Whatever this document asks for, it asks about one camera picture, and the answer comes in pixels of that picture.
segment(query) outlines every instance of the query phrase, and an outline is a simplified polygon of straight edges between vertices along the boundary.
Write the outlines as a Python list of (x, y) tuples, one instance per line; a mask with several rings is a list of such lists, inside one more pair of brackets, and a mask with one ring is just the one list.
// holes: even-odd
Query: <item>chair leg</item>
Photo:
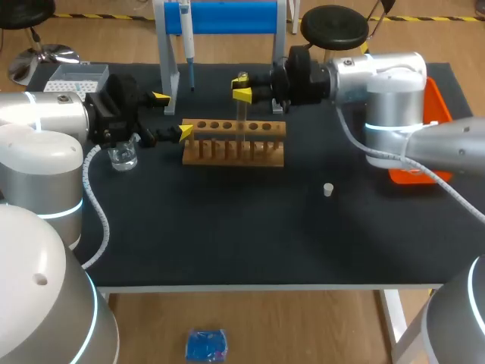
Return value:
[(31, 48), (20, 53), (8, 66), (8, 78), (19, 85), (27, 86), (40, 63), (80, 62), (79, 55), (62, 44), (42, 45), (39, 34), (33, 28), (25, 29)]

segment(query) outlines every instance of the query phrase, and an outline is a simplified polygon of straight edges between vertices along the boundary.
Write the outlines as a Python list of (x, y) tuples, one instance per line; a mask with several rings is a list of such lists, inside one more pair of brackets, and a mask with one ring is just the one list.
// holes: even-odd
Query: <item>yellow tape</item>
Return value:
[[(121, 19), (121, 20), (148, 20), (154, 21), (153, 17), (140, 17), (138, 15), (111, 15), (111, 14), (62, 14), (56, 13), (54, 17), (65, 17), (65, 18), (80, 18), (80, 19)], [(372, 21), (379, 21), (380, 17), (371, 17)], [(408, 16), (399, 16), (399, 17), (385, 17), (383, 21), (468, 21), (468, 22), (485, 22), (485, 17), (408, 17)]]
[(416, 17), (401, 17), (401, 18), (404, 19), (404, 20), (406, 20), (406, 21), (420, 21)]
[(102, 17), (97, 14), (84, 14), (84, 16), (88, 17), (89, 19), (102, 19)]
[(129, 17), (128, 15), (112, 15), (112, 17), (115, 19), (133, 20), (132, 17)]
[(364, 44), (360, 46), (360, 49), (363, 55), (369, 53), (369, 46), (367, 45), (367, 42), (364, 42)]
[(451, 21), (447, 17), (430, 17), (430, 18), (435, 20), (435, 21)]
[(464, 21), (479, 21), (475, 17), (460, 17), (460, 19), (463, 19)]

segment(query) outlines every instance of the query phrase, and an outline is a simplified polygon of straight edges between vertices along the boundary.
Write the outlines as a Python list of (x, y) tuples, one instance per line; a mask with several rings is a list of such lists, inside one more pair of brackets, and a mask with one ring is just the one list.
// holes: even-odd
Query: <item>small white cap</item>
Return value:
[(332, 184), (324, 184), (324, 195), (325, 197), (330, 197), (333, 192), (333, 185)]

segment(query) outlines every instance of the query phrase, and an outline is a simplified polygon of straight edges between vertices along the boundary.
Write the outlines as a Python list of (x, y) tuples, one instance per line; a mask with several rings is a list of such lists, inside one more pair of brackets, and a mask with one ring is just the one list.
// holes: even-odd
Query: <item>black tabletop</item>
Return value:
[[(43, 90), (55, 65), (41, 64), (28, 87)], [(161, 91), (155, 64), (110, 64), (142, 89)], [(230, 80), (256, 64), (196, 65), (189, 91), (184, 65), (177, 114), (141, 111), (150, 127), (182, 118), (234, 118)], [(471, 115), (448, 64), (429, 64), (454, 118)], [(347, 110), (356, 130), (362, 107)], [(88, 272), (98, 286), (197, 284), (441, 284), (485, 253), (484, 226), (438, 186), (397, 187), (370, 167), (346, 139), (327, 103), (249, 118), (287, 122), (284, 168), (184, 166), (183, 147), (138, 149), (138, 165), (117, 173), (105, 152), (89, 178), (110, 221), (105, 254)], [(326, 198), (322, 185), (335, 186)], [(454, 176), (452, 185), (485, 210), (483, 179)], [(85, 262), (102, 240), (90, 203), (75, 254)]]

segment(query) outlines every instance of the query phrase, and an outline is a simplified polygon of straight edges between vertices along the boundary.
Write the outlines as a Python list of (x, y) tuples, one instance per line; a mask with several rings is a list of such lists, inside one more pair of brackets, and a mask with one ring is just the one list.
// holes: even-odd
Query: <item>white table leg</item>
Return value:
[(295, 5), (293, 4), (293, 0), (288, 0), (288, 5), (289, 5), (289, 18), (291, 21), (295, 19)]
[(298, 33), (298, 25), (300, 19), (300, 0), (295, 0), (295, 12), (293, 13), (293, 34)]
[(390, 342), (394, 346), (408, 327), (404, 311), (402, 311), (401, 297), (399, 297), (398, 290), (380, 290), (379, 293)]
[(409, 325), (401, 339), (394, 345), (391, 351), (393, 364), (412, 364), (422, 351), (424, 351), (423, 334), (421, 324), (423, 313), (426, 311), (425, 305), (412, 323)]

